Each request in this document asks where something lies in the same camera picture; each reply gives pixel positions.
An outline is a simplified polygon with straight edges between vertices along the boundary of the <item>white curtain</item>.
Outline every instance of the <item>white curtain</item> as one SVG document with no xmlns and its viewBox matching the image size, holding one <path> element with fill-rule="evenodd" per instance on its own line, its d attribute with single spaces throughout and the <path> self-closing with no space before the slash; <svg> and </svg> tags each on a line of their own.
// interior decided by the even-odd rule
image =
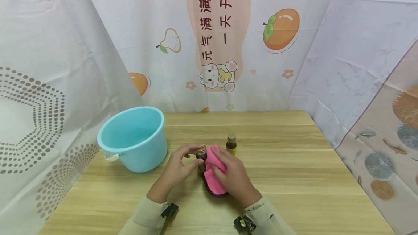
<svg viewBox="0 0 418 235">
<path fill-rule="evenodd" d="M 102 123 L 143 101 L 91 0 L 0 0 L 0 13 L 0 234 L 34 235 Z"/>
<path fill-rule="evenodd" d="M 417 2 L 0 0 L 0 232 L 36 234 L 101 123 L 142 95 L 165 112 L 308 111 L 395 232 L 413 234 Z"/>
</svg>

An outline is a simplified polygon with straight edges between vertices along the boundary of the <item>grey dot pattern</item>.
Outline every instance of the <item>grey dot pattern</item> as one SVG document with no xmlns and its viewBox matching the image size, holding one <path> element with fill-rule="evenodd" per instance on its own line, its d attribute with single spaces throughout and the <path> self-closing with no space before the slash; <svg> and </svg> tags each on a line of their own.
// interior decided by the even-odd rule
<svg viewBox="0 0 418 235">
<path fill-rule="evenodd" d="M 382 152 L 372 152 L 367 155 L 365 166 L 369 174 L 378 180 L 387 181 L 394 175 L 391 160 Z"/>
<path fill-rule="evenodd" d="M 93 160 L 99 148 L 96 144 L 84 144 L 69 150 L 57 164 L 53 165 L 35 194 L 36 211 L 45 221 L 65 197 L 74 184 L 74 178 Z"/>
<path fill-rule="evenodd" d="M 65 96 L 39 80 L 0 66 L 2 98 L 27 105 L 33 111 L 34 131 L 15 144 L 0 139 L 0 174 L 21 174 L 47 156 L 60 139 Z"/>
<path fill-rule="evenodd" d="M 418 151 L 418 129 L 407 124 L 402 124 L 398 128 L 398 137 L 407 147 Z"/>
</svg>

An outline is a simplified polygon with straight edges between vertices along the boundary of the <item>gold bottle cap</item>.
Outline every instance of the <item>gold bottle cap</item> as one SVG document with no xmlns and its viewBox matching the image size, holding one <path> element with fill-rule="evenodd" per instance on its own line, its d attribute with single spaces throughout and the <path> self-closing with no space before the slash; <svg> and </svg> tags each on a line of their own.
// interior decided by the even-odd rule
<svg viewBox="0 0 418 235">
<path fill-rule="evenodd" d="M 236 135 L 235 135 L 235 133 L 228 133 L 228 142 L 230 144 L 233 144 L 234 142 L 236 142 Z"/>
<path fill-rule="evenodd" d="M 203 145 L 203 147 L 202 148 L 199 148 L 199 149 L 197 149 L 199 152 L 203 152 L 204 150 L 206 150 L 206 144 L 205 145 Z"/>
</svg>

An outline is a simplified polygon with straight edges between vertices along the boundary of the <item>pink cloth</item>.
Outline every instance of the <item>pink cloth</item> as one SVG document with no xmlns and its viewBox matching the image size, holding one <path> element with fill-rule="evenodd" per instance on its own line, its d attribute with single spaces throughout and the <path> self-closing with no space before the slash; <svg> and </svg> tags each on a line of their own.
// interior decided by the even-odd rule
<svg viewBox="0 0 418 235">
<path fill-rule="evenodd" d="M 215 149 L 219 151 L 218 145 L 212 145 Z M 212 165 L 218 167 L 222 172 L 226 173 L 226 165 L 223 164 L 212 152 L 211 146 L 207 146 L 206 148 L 206 171 L 204 172 L 204 177 L 206 180 L 207 188 L 209 188 L 210 192 L 214 195 L 223 195 L 226 194 L 227 191 L 225 187 L 220 183 L 218 178 L 214 175 L 212 171 Z"/>
</svg>

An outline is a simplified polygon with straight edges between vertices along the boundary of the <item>dropper bottle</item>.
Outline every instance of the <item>dropper bottle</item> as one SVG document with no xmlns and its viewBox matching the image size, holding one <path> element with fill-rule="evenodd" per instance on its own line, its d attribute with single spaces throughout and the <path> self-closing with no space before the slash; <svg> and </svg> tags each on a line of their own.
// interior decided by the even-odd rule
<svg viewBox="0 0 418 235">
<path fill-rule="evenodd" d="M 202 148 L 196 150 L 196 159 L 203 159 L 204 163 L 200 164 L 198 167 L 199 176 L 201 177 L 203 173 L 206 171 L 206 145 Z"/>
<path fill-rule="evenodd" d="M 233 155 L 237 153 L 237 141 L 235 133 L 228 133 L 228 139 L 226 142 L 226 150 Z"/>
</svg>

